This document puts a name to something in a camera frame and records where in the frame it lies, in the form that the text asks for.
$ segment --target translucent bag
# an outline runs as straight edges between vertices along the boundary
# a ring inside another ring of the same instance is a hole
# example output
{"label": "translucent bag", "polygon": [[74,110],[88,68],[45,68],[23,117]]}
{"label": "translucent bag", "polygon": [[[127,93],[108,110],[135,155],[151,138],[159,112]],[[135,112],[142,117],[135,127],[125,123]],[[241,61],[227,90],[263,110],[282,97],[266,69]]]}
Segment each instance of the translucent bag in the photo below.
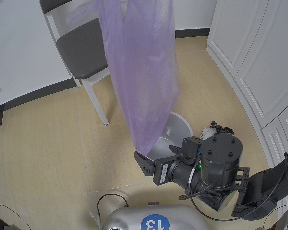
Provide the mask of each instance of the translucent bag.
{"label": "translucent bag", "polygon": [[178,95],[173,0],[98,0],[98,15],[115,95],[146,156]]}

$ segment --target white number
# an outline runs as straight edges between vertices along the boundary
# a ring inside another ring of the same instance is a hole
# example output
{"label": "white number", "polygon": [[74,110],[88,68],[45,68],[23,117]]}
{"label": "white number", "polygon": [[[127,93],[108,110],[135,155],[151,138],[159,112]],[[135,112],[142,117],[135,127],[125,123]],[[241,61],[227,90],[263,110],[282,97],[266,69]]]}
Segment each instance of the white number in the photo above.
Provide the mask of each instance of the white number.
{"label": "white number", "polygon": [[161,228],[161,220],[158,220],[158,230],[164,230],[165,227]]}
{"label": "white number", "polygon": [[153,228],[154,226],[150,225],[150,223],[152,223],[153,225],[156,224],[155,221],[153,221],[153,220],[148,220],[148,221],[146,222],[146,226],[147,226],[146,230],[156,230],[156,229]]}

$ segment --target wooden floor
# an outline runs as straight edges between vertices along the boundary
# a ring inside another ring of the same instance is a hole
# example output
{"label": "wooden floor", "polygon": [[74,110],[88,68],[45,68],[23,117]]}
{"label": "wooden floor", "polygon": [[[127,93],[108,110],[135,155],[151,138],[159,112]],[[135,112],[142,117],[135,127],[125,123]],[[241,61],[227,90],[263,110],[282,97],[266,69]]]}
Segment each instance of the wooden floor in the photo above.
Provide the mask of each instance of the wooden floor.
{"label": "wooden floor", "polygon": [[[244,145],[241,166],[251,174],[268,168],[255,131],[238,98],[206,49],[207,37],[176,40],[180,93],[174,112],[200,135],[211,121],[232,128]],[[190,204],[178,201],[184,191],[168,183],[156,186],[133,159],[134,148],[115,98],[110,76],[93,86],[110,124],[104,126],[85,89],[73,88],[4,112],[0,127],[0,204],[20,214],[31,229],[98,229],[89,212],[97,200],[116,192],[129,205]],[[230,217],[235,200],[220,213],[203,203],[207,214]],[[101,201],[102,222],[124,205],[120,198]],[[28,227],[13,212],[0,208],[0,218],[22,230]],[[265,226],[277,220],[276,211]],[[207,220],[212,230],[256,229],[259,221]]]}

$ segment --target robotic arm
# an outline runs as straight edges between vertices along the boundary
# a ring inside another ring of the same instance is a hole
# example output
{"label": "robotic arm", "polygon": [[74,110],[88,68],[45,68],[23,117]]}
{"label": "robotic arm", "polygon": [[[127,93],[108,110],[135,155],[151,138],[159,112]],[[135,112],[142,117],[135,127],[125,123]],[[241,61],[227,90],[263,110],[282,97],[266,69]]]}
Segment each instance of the robotic arm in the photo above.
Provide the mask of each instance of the robotic arm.
{"label": "robotic arm", "polygon": [[287,153],[273,169],[249,177],[250,168],[239,167],[242,143],[231,134],[220,133],[206,140],[188,137],[183,139],[181,148],[169,146],[169,149],[174,156],[152,161],[135,152],[134,158],[146,176],[154,176],[156,185],[175,182],[181,186],[186,194],[180,197],[181,200],[197,196],[219,211],[238,191],[231,216],[258,220],[267,216],[277,202],[288,195]]}

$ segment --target blue circle sticker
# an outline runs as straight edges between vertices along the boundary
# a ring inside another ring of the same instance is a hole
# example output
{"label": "blue circle sticker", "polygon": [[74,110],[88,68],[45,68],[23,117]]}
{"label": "blue circle sticker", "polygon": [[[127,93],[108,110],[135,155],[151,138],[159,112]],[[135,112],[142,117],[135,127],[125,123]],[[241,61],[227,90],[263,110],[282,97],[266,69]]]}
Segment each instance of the blue circle sticker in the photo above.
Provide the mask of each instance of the blue circle sticker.
{"label": "blue circle sticker", "polygon": [[141,223],[141,230],[169,230],[169,220],[162,215],[150,215]]}

